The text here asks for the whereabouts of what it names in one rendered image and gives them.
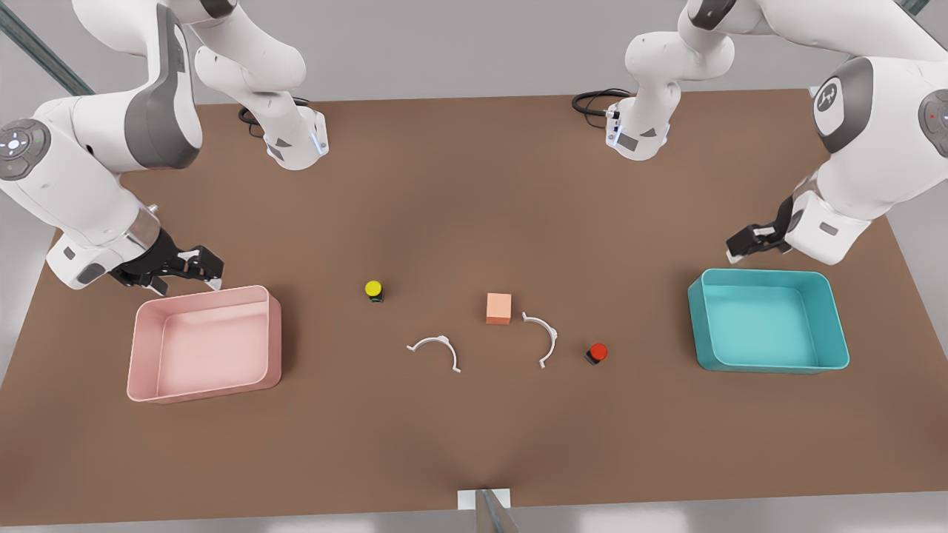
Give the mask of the pink storage box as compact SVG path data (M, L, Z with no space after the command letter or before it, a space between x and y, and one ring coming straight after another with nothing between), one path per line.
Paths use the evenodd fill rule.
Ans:
M282 374L282 308L244 286L146 301L138 308L126 394L170 404L274 387Z

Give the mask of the blue storage box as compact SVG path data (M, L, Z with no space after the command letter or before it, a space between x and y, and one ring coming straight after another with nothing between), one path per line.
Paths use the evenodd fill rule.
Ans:
M819 272L707 269L687 299L705 370L814 375L849 366L832 287Z

